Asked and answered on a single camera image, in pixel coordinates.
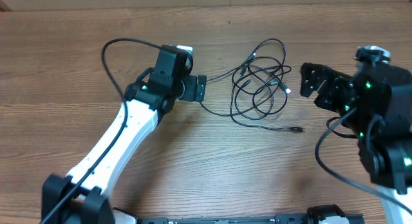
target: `green light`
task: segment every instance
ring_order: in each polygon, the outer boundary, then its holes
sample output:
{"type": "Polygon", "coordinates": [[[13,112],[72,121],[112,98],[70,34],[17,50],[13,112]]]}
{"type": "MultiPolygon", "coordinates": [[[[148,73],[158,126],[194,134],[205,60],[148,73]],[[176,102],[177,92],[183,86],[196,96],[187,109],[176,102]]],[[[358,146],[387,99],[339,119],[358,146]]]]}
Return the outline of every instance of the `green light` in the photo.
{"type": "Polygon", "coordinates": [[[371,87],[372,87],[372,84],[367,81],[367,82],[366,82],[366,88],[367,88],[367,89],[370,89],[371,87]]]}
{"type": "Polygon", "coordinates": [[[412,165],[412,159],[410,159],[410,158],[408,158],[408,157],[405,157],[404,158],[404,163],[405,163],[405,166],[407,167],[407,166],[410,166],[410,165],[412,165]]]}

